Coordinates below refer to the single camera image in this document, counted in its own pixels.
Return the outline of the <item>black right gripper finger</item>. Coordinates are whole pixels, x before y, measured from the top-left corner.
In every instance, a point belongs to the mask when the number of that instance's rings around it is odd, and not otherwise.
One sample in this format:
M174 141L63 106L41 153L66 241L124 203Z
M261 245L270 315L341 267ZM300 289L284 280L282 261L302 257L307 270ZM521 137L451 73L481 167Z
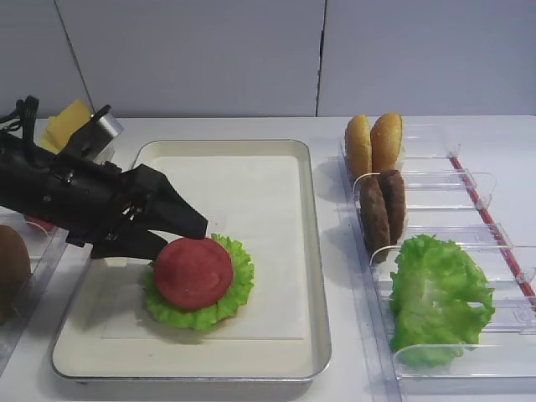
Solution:
M122 229L117 234L108 234L93 244L90 258L93 260L125 257L155 260L168 242L148 230Z

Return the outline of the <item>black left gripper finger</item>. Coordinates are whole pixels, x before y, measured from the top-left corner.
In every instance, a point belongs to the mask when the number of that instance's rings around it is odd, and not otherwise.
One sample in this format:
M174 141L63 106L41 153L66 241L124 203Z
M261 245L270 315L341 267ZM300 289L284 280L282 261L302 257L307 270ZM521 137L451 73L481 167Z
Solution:
M134 221L147 228L190 239L203 239L208 220L175 190L161 172L140 164L132 170L141 212Z

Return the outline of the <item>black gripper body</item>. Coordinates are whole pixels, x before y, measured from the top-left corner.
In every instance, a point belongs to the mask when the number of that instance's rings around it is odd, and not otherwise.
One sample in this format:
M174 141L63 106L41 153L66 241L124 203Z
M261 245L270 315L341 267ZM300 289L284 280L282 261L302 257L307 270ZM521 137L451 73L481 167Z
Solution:
M134 222L141 212L132 170L122 172L112 163L97 165L44 149L33 166L23 152L23 141L1 137L1 205L69 231L73 245L94 244L122 229L147 228Z

